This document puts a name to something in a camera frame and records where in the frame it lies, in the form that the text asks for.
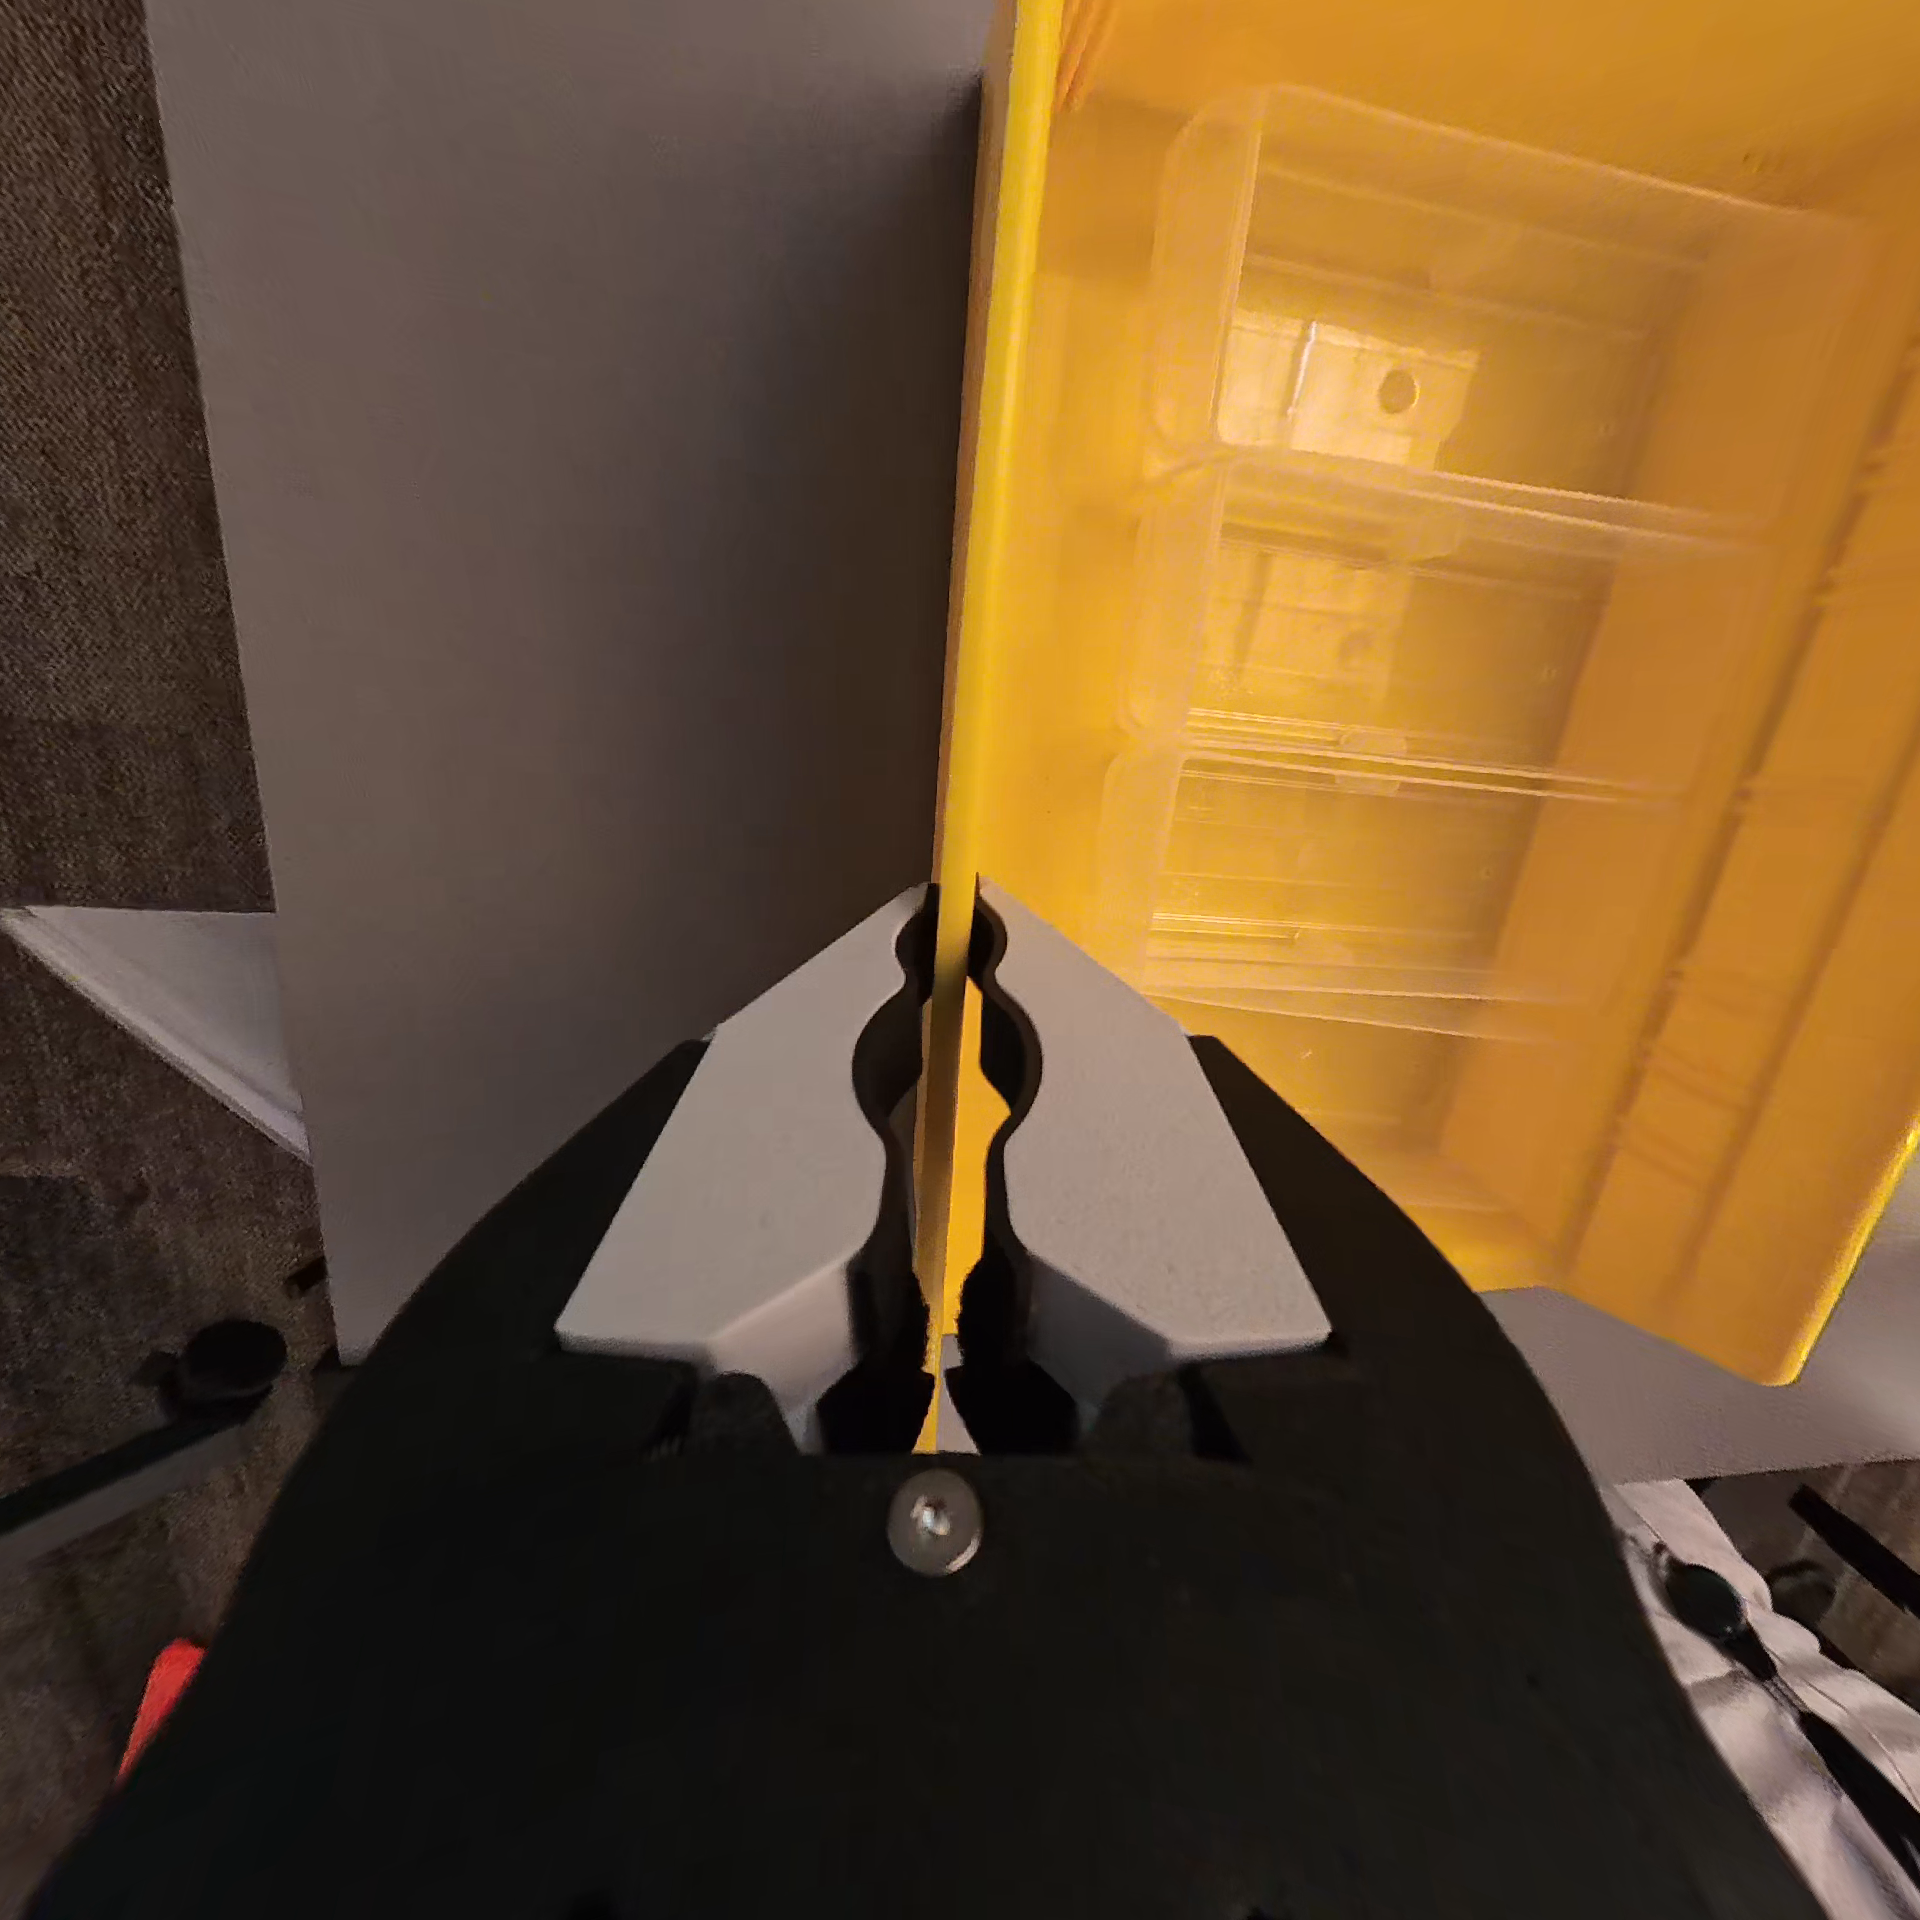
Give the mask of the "white flat panel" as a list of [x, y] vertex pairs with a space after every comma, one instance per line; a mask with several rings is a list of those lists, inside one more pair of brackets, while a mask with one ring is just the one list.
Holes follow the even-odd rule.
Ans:
[[228, 1114], [310, 1162], [273, 912], [14, 906], [6, 937]]

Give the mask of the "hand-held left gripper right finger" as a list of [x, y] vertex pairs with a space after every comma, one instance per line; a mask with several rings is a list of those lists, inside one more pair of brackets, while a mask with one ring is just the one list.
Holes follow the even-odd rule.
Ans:
[[991, 881], [967, 948], [989, 1091], [976, 1259], [944, 1412], [988, 1457], [1072, 1451], [1119, 1387], [1312, 1353], [1332, 1328], [1192, 1052], [1152, 1001]]

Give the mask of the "black metal stand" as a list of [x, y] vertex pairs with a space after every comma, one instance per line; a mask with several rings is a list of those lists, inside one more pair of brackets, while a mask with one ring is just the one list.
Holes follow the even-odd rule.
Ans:
[[179, 1497], [267, 1499], [339, 1380], [333, 1314], [310, 1290], [164, 1338], [123, 1371], [5, 1384], [5, 1579]]

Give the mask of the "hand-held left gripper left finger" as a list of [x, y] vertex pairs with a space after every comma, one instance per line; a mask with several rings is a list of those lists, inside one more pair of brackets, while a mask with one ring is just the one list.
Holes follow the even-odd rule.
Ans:
[[561, 1348], [750, 1377], [805, 1450], [917, 1445], [937, 918], [937, 886], [912, 886], [711, 1032], [560, 1312]]

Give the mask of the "person's white shirt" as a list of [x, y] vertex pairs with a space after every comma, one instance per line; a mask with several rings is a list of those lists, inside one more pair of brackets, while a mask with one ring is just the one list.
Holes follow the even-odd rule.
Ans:
[[1764, 1576], [1684, 1481], [1630, 1481], [1599, 1497], [1694, 1717], [1824, 1914], [1915, 1918], [1913, 1880], [1844, 1796], [1784, 1701], [1670, 1609], [1667, 1572], [1686, 1564], [1723, 1578], [1792, 1696], [1835, 1726], [1909, 1805], [1918, 1789], [1915, 1709], [1781, 1613]]

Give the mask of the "yellow plastic bin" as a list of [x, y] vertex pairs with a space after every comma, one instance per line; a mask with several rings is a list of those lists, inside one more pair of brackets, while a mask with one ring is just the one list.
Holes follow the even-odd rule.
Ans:
[[1152, 1000], [1499, 1302], [1799, 1379], [1915, 1156], [1915, 5], [996, 5], [932, 872], [1087, 946], [1185, 118], [1294, 88], [1844, 219], [1863, 282], [1764, 610], [1598, 1011], [1463, 1040]]

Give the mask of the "orange reflective object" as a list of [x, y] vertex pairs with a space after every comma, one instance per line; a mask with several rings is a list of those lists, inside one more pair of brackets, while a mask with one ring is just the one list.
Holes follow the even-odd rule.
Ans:
[[157, 1730], [176, 1712], [176, 1706], [192, 1684], [204, 1658], [205, 1649], [193, 1640], [168, 1640], [156, 1652], [135, 1706], [123, 1753], [113, 1768], [117, 1785], [126, 1781], [133, 1764], [136, 1764]]

